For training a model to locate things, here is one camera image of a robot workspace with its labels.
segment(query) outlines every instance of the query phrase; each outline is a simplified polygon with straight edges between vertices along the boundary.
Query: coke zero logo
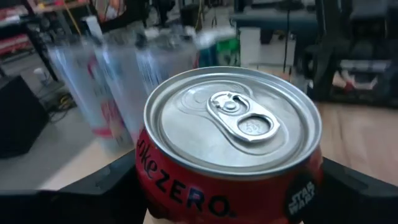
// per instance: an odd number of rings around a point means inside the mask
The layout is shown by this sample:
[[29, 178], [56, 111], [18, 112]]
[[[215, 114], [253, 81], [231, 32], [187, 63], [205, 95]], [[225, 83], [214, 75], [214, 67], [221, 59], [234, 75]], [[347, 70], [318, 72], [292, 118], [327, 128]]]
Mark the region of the coke zero logo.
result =
[[217, 217], [236, 217], [235, 212], [231, 211], [226, 196], [212, 195], [209, 197], [200, 189], [190, 187], [183, 181], [174, 179], [166, 170], [161, 169], [156, 161], [151, 158], [151, 143], [140, 139], [136, 150], [138, 150], [137, 161], [142, 164], [146, 176], [154, 180], [156, 187], [163, 194], [167, 194], [169, 199], [185, 205], [187, 208], [194, 207], [199, 212], [210, 212]]

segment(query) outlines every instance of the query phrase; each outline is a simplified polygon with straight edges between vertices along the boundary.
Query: star wars logo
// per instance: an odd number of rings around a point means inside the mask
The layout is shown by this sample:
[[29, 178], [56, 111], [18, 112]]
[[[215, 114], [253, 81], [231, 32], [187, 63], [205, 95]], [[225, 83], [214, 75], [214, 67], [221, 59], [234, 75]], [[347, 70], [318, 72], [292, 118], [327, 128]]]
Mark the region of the star wars logo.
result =
[[299, 192], [292, 196], [292, 200], [289, 203], [289, 212], [291, 215], [295, 215], [306, 205], [310, 203], [315, 195], [315, 185], [309, 182], [307, 186], [303, 187]]

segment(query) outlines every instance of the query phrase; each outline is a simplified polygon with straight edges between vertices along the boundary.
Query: can lid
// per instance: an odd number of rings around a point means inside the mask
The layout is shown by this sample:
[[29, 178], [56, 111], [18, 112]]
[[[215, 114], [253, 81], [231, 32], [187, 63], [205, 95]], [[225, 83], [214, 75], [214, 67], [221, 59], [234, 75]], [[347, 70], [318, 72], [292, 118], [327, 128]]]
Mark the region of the can lid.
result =
[[197, 172], [255, 177], [309, 157], [322, 124], [312, 101], [273, 75], [236, 67], [188, 71], [149, 97], [144, 121], [159, 149]]

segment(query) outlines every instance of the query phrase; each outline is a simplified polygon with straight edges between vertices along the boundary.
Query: green label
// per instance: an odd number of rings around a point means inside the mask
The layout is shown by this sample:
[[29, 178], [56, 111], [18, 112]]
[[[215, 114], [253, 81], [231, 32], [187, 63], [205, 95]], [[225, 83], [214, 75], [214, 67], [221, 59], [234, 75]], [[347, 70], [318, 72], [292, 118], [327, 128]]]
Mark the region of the green label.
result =
[[219, 41], [216, 53], [219, 66], [241, 66], [240, 42], [237, 38]]

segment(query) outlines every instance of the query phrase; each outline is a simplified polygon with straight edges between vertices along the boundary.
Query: tab hole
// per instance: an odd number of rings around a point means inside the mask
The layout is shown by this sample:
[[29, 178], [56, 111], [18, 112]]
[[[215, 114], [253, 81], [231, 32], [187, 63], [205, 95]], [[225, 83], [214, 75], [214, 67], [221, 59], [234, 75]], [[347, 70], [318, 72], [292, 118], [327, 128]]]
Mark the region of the tab hole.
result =
[[260, 116], [250, 116], [242, 119], [238, 128], [245, 134], [258, 136], [267, 133], [271, 128], [271, 122]]
[[241, 101], [239, 96], [233, 96], [232, 100], [235, 101], [235, 102], [241, 102], [242, 103], [242, 101]]

